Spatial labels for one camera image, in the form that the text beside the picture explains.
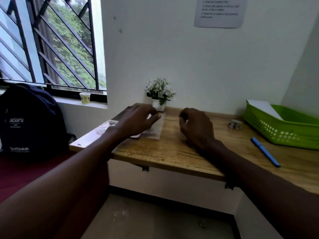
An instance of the window sill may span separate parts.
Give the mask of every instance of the window sill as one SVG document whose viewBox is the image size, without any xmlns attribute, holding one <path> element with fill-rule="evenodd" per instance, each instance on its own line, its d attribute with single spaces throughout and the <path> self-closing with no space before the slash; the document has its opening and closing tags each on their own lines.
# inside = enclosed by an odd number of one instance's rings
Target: window sill
<svg viewBox="0 0 319 239">
<path fill-rule="evenodd" d="M 5 89 L 0 89 L 0 95 L 2 95 L 5 91 L 6 91 Z M 89 104 L 82 104 L 81 100 L 76 100 L 76 99 L 71 99 L 71 98 L 63 98 L 63 97 L 57 97 L 57 96 L 53 96 L 53 98 L 58 103 L 80 105 L 80 106 L 90 106 L 90 107 L 96 107 L 96 108 L 101 108 L 101 109 L 107 109 L 107 104 L 105 104 L 105 103 L 91 101 Z"/>
</svg>

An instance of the hand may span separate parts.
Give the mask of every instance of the hand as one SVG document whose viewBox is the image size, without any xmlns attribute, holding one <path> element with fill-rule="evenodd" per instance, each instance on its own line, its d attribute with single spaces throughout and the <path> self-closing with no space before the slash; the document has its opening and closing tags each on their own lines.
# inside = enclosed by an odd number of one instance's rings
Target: hand
<svg viewBox="0 0 319 239">
<path fill-rule="evenodd" d="M 201 152 L 204 152 L 208 144 L 215 140 L 213 124 L 204 112 L 185 108 L 179 114 L 179 124 L 187 140 Z"/>
<path fill-rule="evenodd" d="M 114 126 L 114 129 L 122 137 L 129 138 L 150 129 L 160 118 L 161 115 L 151 105 L 134 106 L 124 114 L 118 124 Z"/>
</svg>

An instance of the wood grain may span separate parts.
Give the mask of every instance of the wood grain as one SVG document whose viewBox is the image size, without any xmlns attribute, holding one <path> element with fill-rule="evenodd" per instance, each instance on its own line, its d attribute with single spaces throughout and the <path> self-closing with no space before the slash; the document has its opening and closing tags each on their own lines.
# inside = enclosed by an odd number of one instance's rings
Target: wood grain
<svg viewBox="0 0 319 239">
<path fill-rule="evenodd" d="M 223 173 L 186 144 L 178 124 L 180 111 L 177 108 L 165 109 L 166 116 L 159 140 L 147 139 L 143 135 L 137 140 L 128 139 L 116 150 L 113 159 L 224 181 Z M 213 122 L 215 138 L 230 150 L 297 186 L 319 194 L 319 151 L 271 144 L 246 123 L 242 130 L 228 127 L 230 119 L 243 121 L 242 117 L 210 112 L 206 114 Z M 256 137 L 265 146 L 281 164 L 281 168 L 273 166 L 252 144 L 252 137 Z M 82 148 L 75 141 L 70 149 L 79 151 Z"/>
</svg>

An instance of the left hand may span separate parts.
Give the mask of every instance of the left hand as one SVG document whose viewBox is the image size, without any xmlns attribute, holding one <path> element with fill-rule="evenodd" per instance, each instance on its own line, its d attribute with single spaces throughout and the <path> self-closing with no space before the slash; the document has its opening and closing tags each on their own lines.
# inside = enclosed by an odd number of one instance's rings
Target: left hand
<svg viewBox="0 0 319 239">
<path fill-rule="evenodd" d="M 160 118 L 161 115 L 151 105 L 134 106 L 124 114 L 113 128 L 117 130 L 120 136 L 128 138 L 150 129 Z"/>
</svg>

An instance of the potted plant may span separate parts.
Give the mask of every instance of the potted plant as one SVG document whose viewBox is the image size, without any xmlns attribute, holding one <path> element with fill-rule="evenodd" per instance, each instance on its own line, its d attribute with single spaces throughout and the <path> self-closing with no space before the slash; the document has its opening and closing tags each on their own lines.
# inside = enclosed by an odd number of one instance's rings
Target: potted plant
<svg viewBox="0 0 319 239">
<path fill-rule="evenodd" d="M 145 87 L 146 95 L 153 99 L 153 107 L 159 112 L 164 111 L 166 101 L 175 96 L 175 90 L 166 79 L 157 78 L 149 81 Z"/>
</svg>

